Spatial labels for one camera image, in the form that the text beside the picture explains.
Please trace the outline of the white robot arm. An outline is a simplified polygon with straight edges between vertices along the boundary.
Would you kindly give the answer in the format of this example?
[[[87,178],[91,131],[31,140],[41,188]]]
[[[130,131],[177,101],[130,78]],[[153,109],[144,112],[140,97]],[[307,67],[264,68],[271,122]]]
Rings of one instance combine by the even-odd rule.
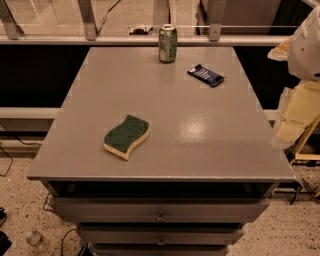
[[[285,88],[278,104],[272,145],[287,149],[320,114],[320,7],[315,7],[292,36],[269,51],[271,60],[286,61],[300,82]]]

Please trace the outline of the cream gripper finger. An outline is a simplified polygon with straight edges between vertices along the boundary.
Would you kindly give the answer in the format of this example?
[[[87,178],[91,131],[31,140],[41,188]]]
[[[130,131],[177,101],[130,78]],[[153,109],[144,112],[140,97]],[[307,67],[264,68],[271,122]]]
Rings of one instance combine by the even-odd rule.
[[[288,37],[282,43],[271,49],[267,57],[275,61],[287,61],[291,38]]]
[[[287,149],[320,114],[320,83],[303,80],[295,88],[285,87],[273,126],[272,145]]]

